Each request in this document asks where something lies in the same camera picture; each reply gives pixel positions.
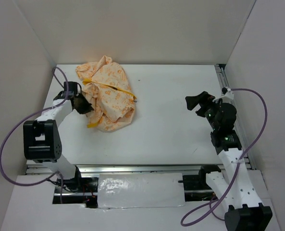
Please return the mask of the cream orange-print jacket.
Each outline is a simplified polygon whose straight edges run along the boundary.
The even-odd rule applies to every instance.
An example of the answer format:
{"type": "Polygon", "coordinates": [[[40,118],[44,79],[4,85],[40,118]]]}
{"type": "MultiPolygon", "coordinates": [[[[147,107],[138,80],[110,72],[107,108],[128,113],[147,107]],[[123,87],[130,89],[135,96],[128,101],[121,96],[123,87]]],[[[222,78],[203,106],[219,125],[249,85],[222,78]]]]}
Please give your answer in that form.
{"type": "Polygon", "coordinates": [[[113,132],[131,124],[136,96],[120,64],[104,55],[97,62],[81,64],[75,72],[82,81],[82,94],[94,110],[87,113],[87,127],[113,132]]]}

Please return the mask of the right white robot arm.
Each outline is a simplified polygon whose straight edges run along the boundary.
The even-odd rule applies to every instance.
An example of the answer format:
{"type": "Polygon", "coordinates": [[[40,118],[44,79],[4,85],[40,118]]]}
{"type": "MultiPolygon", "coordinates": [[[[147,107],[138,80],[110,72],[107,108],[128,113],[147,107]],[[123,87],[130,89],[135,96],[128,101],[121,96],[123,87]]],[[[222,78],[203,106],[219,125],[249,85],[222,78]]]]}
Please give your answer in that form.
{"type": "Polygon", "coordinates": [[[242,148],[234,130],[237,110],[230,103],[233,98],[234,92],[227,88],[223,88],[218,98],[206,91],[185,97],[187,109],[191,111],[200,106],[196,115],[207,119],[210,124],[211,142],[225,173],[217,165],[200,168],[198,183],[204,189],[211,188],[214,196],[207,203],[209,211],[197,220],[185,223],[185,219],[197,208],[185,214],[181,219],[183,227],[201,222],[219,206],[225,212],[222,220],[229,231],[264,231],[273,217],[272,209],[263,204],[249,177],[244,161],[248,149],[242,148]]]}

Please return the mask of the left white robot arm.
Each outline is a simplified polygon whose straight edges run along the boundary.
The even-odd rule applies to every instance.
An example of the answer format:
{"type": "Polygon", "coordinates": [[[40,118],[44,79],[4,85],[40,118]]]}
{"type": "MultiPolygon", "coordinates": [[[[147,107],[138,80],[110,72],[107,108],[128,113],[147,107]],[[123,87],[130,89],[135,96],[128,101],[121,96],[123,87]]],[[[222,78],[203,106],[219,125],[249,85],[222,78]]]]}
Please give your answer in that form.
{"type": "Polygon", "coordinates": [[[83,188],[83,179],[78,167],[62,154],[58,127],[72,111],[85,115],[93,110],[82,94],[81,85],[70,81],[64,83],[63,91],[53,99],[49,110],[23,124],[25,158],[42,164],[53,173],[60,173],[58,183],[72,192],[83,188]]]}

